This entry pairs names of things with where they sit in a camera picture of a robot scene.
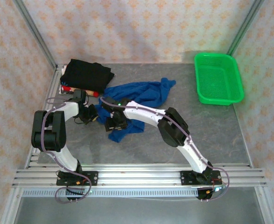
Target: patterned wall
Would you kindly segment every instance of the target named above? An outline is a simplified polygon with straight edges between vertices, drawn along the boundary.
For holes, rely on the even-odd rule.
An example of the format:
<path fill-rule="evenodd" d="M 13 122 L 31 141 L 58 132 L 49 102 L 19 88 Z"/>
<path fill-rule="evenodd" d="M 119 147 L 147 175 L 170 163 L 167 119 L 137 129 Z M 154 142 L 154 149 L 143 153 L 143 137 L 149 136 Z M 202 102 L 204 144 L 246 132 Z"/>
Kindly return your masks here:
<path fill-rule="evenodd" d="M 56 63 L 193 62 L 226 53 L 253 0 L 24 0 Z"/>
<path fill-rule="evenodd" d="M 245 99 L 235 105 L 256 167 L 274 195 L 274 0 L 265 1 L 236 54 Z"/>
<path fill-rule="evenodd" d="M 11 0 L 0 0 L 0 219 L 52 69 Z"/>

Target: metal frame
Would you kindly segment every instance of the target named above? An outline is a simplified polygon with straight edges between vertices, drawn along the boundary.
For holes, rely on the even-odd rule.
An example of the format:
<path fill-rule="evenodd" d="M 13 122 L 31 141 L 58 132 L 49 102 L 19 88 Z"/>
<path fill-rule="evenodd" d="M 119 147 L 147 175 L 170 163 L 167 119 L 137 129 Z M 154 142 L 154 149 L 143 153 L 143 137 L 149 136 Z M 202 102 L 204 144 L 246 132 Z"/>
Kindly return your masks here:
<path fill-rule="evenodd" d="M 47 98 L 54 97 L 59 85 L 59 77 L 61 76 L 61 67 L 59 65 L 55 70 L 51 86 L 49 88 Z M 50 109 L 52 105 L 44 104 L 44 109 Z M 31 148 L 24 169 L 17 171 L 13 181 L 13 188 L 8 199 L 6 209 L 2 218 L 2 224 L 13 223 L 17 210 L 20 205 L 21 198 L 25 192 L 34 190 L 35 196 L 53 196 L 51 192 L 58 189 L 56 186 L 56 164 L 40 164 L 38 163 L 40 151 Z M 253 168 L 252 164 L 214 164 L 214 166 L 223 167 L 227 170 L 231 177 L 231 187 L 254 187 L 258 196 L 260 209 L 266 223 L 274 224 L 274 210 L 266 192 L 267 181 L 264 176 L 263 169 Z M 165 197 L 159 193 L 169 191 L 168 197 L 186 197 L 186 194 L 175 193 L 177 190 L 189 190 L 189 187 L 181 185 L 180 171 L 190 170 L 190 166 L 179 164 L 94 164 L 82 166 L 83 170 L 99 171 L 98 185 L 92 187 L 93 196 L 99 197 L 101 194 L 105 196 L 105 192 L 113 192 L 115 196 L 117 192 L 124 191 L 127 194 L 136 194 L 137 189 L 144 192 L 142 197 L 148 193 L 149 189 L 155 190 L 154 197 Z"/>
<path fill-rule="evenodd" d="M 248 15 L 242 23 L 237 35 L 235 36 L 229 50 L 228 55 L 233 55 L 244 34 L 248 30 L 255 15 L 257 14 L 264 0 L 255 0 L 251 6 Z M 36 41 L 44 52 L 50 65 L 55 68 L 51 85 L 48 90 L 47 98 L 54 97 L 59 85 L 59 77 L 61 76 L 61 65 L 57 66 L 53 56 L 51 55 L 47 45 L 45 44 L 41 34 L 39 33 L 32 17 L 22 0 L 14 0 L 15 5 L 22 14 L 29 29 L 34 35 Z M 52 105 L 43 105 L 44 110 L 48 110 Z M 13 182 L 7 204 L 2 216 L 1 224 L 14 223 L 17 210 L 20 206 L 21 198 L 30 195 L 30 190 L 43 192 L 53 192 L 56 186 L 56 174 L 58 169 L 56 164 L 39 164 L 37 163 L 40 151 L 31 148 L 26 160 L 24 169 L 18 170 Z M 253 168 L 252 160 L 249 155 L 250 164 L 215 164 L 224 167 L 231 177 L 231 187 L 254 187 L 258 196 L 260 209 L 262 211 L 265 223 L 274 224 L 274 209 L 271 202 L 270 194 L 266 188 L 267 182 L 264 177 L 263 169 Z M 93 187 L 97 191 L 94 196 L 100 196 L 100 192 L 130 192 L 132 190 L 141 189 L 149 192 L 151 190 L 168 190 L 172 192 L 169 196 L 175 196 L 175 190 L 189 189 L 181 185 L 179 172 L 181 170 L 190 170 L 190 166 L 177 164 L 126 164 L 126 165 L 109 165 L 97 164 L 91 166 L 83 166 L 83 170 L 99 171 L 98 186 Z"/>
<path fill-rule="evenodd" d="M 28 28 L 32 32 L 33 36 L 35 37 L 38 45 L 40 46 L 41 50 L 45 54 L 49 64 L 52 66 L 52 68 L 56 68 L 55 60 L 49 51 L 44 39 L 42 38 L 40 32 L 37 29 L 37 26 L 35 25 L 27 7 L 25 6 L 24 2 L 22 0 L 13 0 L 15 6 L 19 9 L 22 17 L 24 18 Z"/>
<path fill-rule="evenodd" d="M 259 8 L 261 7 L 262 3 L 264 0 L 255 0 L 254 3 L 252 4 L 245 20 L 241 24 L 236 36 L 234 37 L 232 44 L 230 45 L 227 54 L 228 55 L 233 55 L 234 52 L 236 51 L 236 48 L 239 46 L 239 43 L 243 39 L 246 31 L 249 29 L 251 23 L 253 22 L 255 15 L 258 13 Z"/>

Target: gray floor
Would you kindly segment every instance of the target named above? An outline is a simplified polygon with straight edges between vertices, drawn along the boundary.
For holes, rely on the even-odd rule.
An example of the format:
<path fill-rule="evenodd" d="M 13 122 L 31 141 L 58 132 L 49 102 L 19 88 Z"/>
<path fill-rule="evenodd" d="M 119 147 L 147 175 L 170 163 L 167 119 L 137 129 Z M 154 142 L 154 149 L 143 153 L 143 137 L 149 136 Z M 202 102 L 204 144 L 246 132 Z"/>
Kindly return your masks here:
<path fill-rule="evenodd" d="M 54 198 L 23 198 L 15 224 L 262 224 L 254 188 L 229 189 L 219 200 L 86 198 L 59 204 Z"/>
<path fill-rule="evenodd" d="M 116 74 L 109 86 L 130 82 L 176 80 L 162 109 L 174 107 L 189 125 L 193 141 L 211 163 L 248 163 L 233 106 L 204 105 L 198 100 L 193 64 L 106 64 Z M 95 98 L 90 102 L 97 104 Z M 67 146 L 83 164 L 186 163 L 178 150 L 165 144 L 159 131 L 145 126 L 144 133 L 127 135 L 122 142 L 108 139 L 103 125 L 66 122 Z M 40 163 L 52 163 L 47 155 Z"/>

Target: cable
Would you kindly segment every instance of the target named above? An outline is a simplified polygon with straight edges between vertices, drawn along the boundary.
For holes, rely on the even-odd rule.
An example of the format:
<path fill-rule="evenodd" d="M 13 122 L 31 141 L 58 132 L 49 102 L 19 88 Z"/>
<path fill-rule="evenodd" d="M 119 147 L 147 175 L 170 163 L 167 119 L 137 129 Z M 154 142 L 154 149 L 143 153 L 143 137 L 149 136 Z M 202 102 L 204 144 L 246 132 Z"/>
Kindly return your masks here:
<path fill-rule="evenodd" d="M 88 95 L 87 93 L 86 93 L 86 95 L 87 95 L 87 97 L 88 97 L 88 100 L 87 100 L 86 103 L 83 104 L 84 106 L 88 105 L 88 103 L 89 103 L 89 95 Z"/>
<path fill-rule="evenodd" d="M 56 176 L 57 176 L 58 178 L 61 178 L 61 177 L 58 175 L 57 172 L 59 172 L 59 170 L 56 171 Z M 84 181 L 82 182 L 81 191 L 83 191 L 83 184 L 84 184 Z M 78 192 L 75 192 L 75 191 L 71 191 L 71 190 L 69 190 L 69 189 L 66 189 L 66 191 L 69 192 L 69 193 L 72 193 L 72 194 L 74 194 L 74 195 L 84 195 L 83 193 L 78 193 Z"/>
<path fill-rule="evenodd" d="M 57 103 L 52 103 L 52 102 L 49 102 L 49 100 L 51 100 L 51 99 L 53 99 L 53 100 L 61 100 L 61 102 L 57 102 Z M 46 99 L 46 103 L 47 104 L 52 104 L 52 105 L 54 105 L 54 104 L 62 104 L 63 102 L 65 102 L 66 101 L 66 99 L 63 99 L 63 98 L 60 98 L 60 97 L 49 97 L 49 98 L 47 98 Z"/>
<path fill-rule="evenodd" d="M 47 113 L 44 115 L 44 118 L 43 118 L 43 120 L 42 120 L 41 146 L 42 146 L 43 152 L 45 152 L 45 153 L 47 153 L 47 154 L 50 154 L 50 155 L 52 156 L 52 158 L 54 159 L 54 161 L 58 164 L 58 166 L 60 166 L 62 169 L 64 169 L 65 171 L 67 171 L 67 172 L 69 172 L 69 173 L 71 173 L 71 174 L 74 174 L 74 175 L 77 175 L 77 176 L 80 176 L 80 177 L 86 179 L 86 180 L 89 182 L 89 189 L 87 190 L 87 192 L 86 192 L 81 198 L 76 199 L 76 202 L 78 202 L 78 201 L 83 200 L 83 199 L 89 194 L 89 192 L 90 192 L 90 190 L 91 190 L 91 180 L 90 180 L 87 176 L 85 176 L 85 175 L 83 175 L 83 174 L 79 174 L 79 173 L 77 173 L 77 172 L 74 172 L 74 171 L 72 171 L 72 170 L 70 170 L 70 169 L 64 167 L 64 166 L 57 160 L 55 154 L 52 153 L 51 151 L 47 151 L 47 150 L 45 149 L 45 146 L 44 146 L 45 123 L 46 123 L 46 120 L 47 120 L 48 115 L 49 115 L 50 113 L 52 113 L 53 111 L 55 111 L 56 109 L 59 109 L 59 108 L 65 106 L 65 105 L 66 105 L 65 103 L 62 103 L 62 104 L 60 104 L 60 105 L 57 106 L 57 107 L 53 107 L 52 109 L 50 109 L 49 111 L 47 111 Z M 72 200 L 70 200 L 70 201 L 65 201 L 65 202 L 64 202 L 64 201 L 61 201 L 60 199 L 58 199 L 57 194 L 58 194 L 58 192 L 59 192 L 60 190 L 62 190 L 62 189 L 77 190 L 78 188 L 73 188 L 73 187 L 61 187 L 61 188 L 59 188 L 59 189 L 55 192 L 55 200 L 56 200 L 58 203 L 61 203 L 61 204 L 72 203 Z"/>
<path fill-rule="evenodd" d="M 222 181 L 221 179 L 218 179 L 218 178 L 216 178 L 216 179 L 211 179 L 211 181 L 212 181 L 212 190 L 214 190 L 215 181 L 221 181 L 222 183 L 224 183 L 224 185 L 226 185 L 224 181 Z"/>
<path fill-rule="evenodd" d="M 106 101 L 104 100 L 104 97 L 101 97 L 100 100 L 101 100 L 103 103 L 107 104 L 108 106 L 119 107 L 119 108 L 127 108 L 127 109 L 136 109 L 136 110 L 141 109 L 141 110 L 145 110 L 145 111 L 154 113 L 154 114 L 156 114 L 156 115 L 163 116 L 164 118 L 168 119 L 168 120 L 169 120 L 170 122 L 172 122 L 172 123 L 173 123 L 173 124 L 174 124 L 174 125 L 175 125 L 175 126 L 176 126 L 184 135 L 185 135 L 185 136 L 187 136 L 187 143 L 188 143 L 189 146 L 191 146 L 191 148 L 194 150 L 194 152 L 196 153 L 196 155 L 198 156 L 198 158 L 199 158 L 199 159 L 200 159 L 208 168 L 211 168 L 211 169 L 213 169 L 213 170 L 215 169 L 215 170 L 223 171 L 223 172 L 225 173 L 226 177 L 227 177 L 227 186 L 226 186 L 226 189 L 224 189 L 224 191 L 223 191 L 219 196 L 217 196 L 217 197 L 215 197 L 215 198 L 213 198 L 213 199 L 206 199 L 206 200 L 201 200 L 201 201 L 206 201 L 206 202 L 208 202 L 208 201 L 213 201 L 213 200 L 219 199 L 220 197 L 222 197 L 222 196 L 227 192 L 227 190 L 228 190 L 228 188 L 229 188 L 229 186 L 230 186 L 230 177 L 229 177 L 227 171 L 224 170 L 223 168 L 220 168 L 220 167 L 212 167 L 212 166 L 210 166 L 207 162 L 205 162 L 204 159 L 200 156 L 200 153 L 198 152 L 198 150 L 196 150 L 196 149 L 194 148 L 194 146 L 193 146 L 192 144 L 190 144 L 190 141 L 192 140 L 191 136 L 188 135 L 188 134 L 186 133 L 186 131 L 185 131 L 182 127 L 180 127 L 180 125 L 179 125 L 178 123 L 176 123 L 172 118 L 170 118 L 169 116 L 167 116 L 167 115 L 165 115 L 165 114 L 159 113 L 159 112 L 157 112 L 157 111 L 154 111 L 154 110 L 151 110 L 151 109 L 148 109 L 148 108 L 145 108 L 145 107 L 114 105 L 114 104 L 110 104 L 110 103 L 106 102 Z"/>
<path fill-rule="evenodd" d="M 77 125 L 87 125 L 90 121 L 87 121 L 87 122 L 76 122 L 76 119 L 78 119 L 78 118 L 74 118 L 74 122 L 77 124 Z"/>

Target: gray mat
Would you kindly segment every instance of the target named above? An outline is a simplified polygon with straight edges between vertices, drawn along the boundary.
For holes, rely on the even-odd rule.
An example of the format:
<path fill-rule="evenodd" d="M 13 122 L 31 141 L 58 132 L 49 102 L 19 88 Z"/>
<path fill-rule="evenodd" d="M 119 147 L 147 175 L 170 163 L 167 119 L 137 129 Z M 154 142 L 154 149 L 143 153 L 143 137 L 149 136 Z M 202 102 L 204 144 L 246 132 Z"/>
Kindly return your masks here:
<path fill-rule="evenodd" d="M 109 86 L 131 82 L 176 80 L 161 109 L 176 108 L 189 125 L 194 143 L 211 163 L 248 163 L 233 106 L 204 105 L 198 100 L 193 64 L 105 64 L 116 74 Z M 90 97 L 90 102 L 98 100 Z M 143 133 L 127 135 L 120 143 L 108 139 L 98 122 L 66 122 L 67 146 L 81 163 L 185 163 L 181 153 L 163 142 L 158 129 L 145 125 Z M 39 163 L 52 163 L 41 153 Z"/>

